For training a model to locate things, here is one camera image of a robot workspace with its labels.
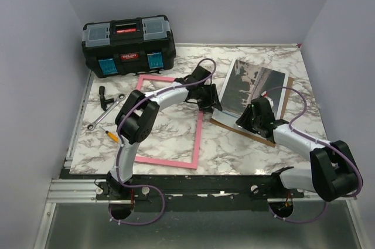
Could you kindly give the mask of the pink picture frame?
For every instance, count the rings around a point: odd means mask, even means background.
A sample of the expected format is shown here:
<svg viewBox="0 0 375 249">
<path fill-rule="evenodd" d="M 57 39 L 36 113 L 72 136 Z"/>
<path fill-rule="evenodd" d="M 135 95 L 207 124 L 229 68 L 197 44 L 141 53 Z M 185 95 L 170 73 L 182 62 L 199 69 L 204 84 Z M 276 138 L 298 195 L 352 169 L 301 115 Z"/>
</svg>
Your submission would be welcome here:
<svg viewBox="0 0 375 249">
<path fill-rule="evenodd" d="M 136 86 L 137 90 L 141 89 L 142 84 L 145 80 L 171 83 L 174 81 L 174 78 L 164 77 L 164 76 L 152 76 L 150 74 L 141 74 L 138 78 L 138 82 Z M 173 161 L 173 160 L 167 160 L 167 159 L 147 158 L 147 157 L 138 156 L 138 155 L 135 157 L 135 162 L 151 164 L 151 165 L 168 166 L 168 167 L 174 167 L 174 168 L 197 169 L 198 160 L 199 160 L 199 151 L 200 151 L 200 139 L 201 139 L 201 134 L 202 134 L 202 124 L 203 124 L 203 113 L 199 111 L 197 114 L 196 133 L 195 133 L 193 156 L 192 156 L 191 162 L 180 162 L 180 161 Z"/>
</svg>

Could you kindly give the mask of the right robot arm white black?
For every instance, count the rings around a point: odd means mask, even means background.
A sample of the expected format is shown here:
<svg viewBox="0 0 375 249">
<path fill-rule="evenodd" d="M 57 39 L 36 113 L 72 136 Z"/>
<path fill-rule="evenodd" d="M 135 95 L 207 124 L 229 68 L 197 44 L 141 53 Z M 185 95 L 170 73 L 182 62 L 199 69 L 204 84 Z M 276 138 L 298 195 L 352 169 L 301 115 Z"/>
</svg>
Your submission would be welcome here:
<svg viewBox="0 0 375 249">
<path fill-rule="evenodd" d="M 310 162 L 309 169 L 287 167 L 276 172 L 270 181 L 270 192 L 283 197 L 291 189 L 315 192 L 326 202 L 354 193 L 363 179 L 358 175 L 348 145 L 343 141 L 329 142 L 291 128 L 289 122 L 275 119 L 270 102 L 254 99 L 236 124 L 273 144 L 282 145 Z"/>
</svg>

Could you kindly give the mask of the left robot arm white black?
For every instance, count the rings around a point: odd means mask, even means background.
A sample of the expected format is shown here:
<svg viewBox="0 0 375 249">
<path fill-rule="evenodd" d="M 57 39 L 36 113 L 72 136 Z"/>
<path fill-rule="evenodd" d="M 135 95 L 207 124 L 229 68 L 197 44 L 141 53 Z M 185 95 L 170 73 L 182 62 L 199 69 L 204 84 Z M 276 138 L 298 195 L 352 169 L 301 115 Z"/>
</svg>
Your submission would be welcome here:
<svg viewBox="0 0 375 249">
<path fill-rule="evenodd" d="M 139 90 L 130 93 L 115 119 L 119 144 L 114 165 L 106 176 L 108 189 L 115 198 L 124 199 L 130 188 L 139 187 L 128 181 L 133 176 L 140 143 L 151 133 L 160 111 L 189 100 L 196 100 L 200 111 L 221 109 L 216 85 L 212 83 L 214 72 L 215 69 L 208 71 L 198 64 L 191 74 L 174 79 L 167 87 L 147 93 Z"/>
</svg>

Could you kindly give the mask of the landscape photo print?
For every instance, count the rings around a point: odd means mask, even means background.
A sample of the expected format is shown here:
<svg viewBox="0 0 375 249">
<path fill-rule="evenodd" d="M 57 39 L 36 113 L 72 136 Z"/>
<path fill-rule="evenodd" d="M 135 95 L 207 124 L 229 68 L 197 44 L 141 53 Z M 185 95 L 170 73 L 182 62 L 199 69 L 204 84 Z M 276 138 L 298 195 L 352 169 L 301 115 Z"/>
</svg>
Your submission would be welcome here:
<svg viewBox="0 0 375 249">
<path fill-rule="evenodd" d="M 231 63 L 224 80 L 219 101 L 222 110 L 214 110 L 212 120 L 228 127 L 242 115 L 251 100 L 269 89 L 286 86 L 289 74 L 241 60 Z"/>
</svg>

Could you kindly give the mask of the yellow handled screwdriver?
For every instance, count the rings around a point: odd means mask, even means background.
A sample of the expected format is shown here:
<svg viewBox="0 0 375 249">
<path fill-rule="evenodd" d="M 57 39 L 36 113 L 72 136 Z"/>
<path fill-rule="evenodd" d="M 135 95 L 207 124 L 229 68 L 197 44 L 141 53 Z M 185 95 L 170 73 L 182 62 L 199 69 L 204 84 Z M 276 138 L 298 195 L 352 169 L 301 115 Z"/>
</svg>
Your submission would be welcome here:
<svg viewBox="0 0 375 249">
<path fill-rule="evenodd" d="M 111 133 L 110 131 L 106 130 L 105 128 L 103 128 L 105 134 L 111 138 L 114 142 L 118 143 L 118 138 L 116 135 L 114 135 L 113 133 Z"/>
</svg>

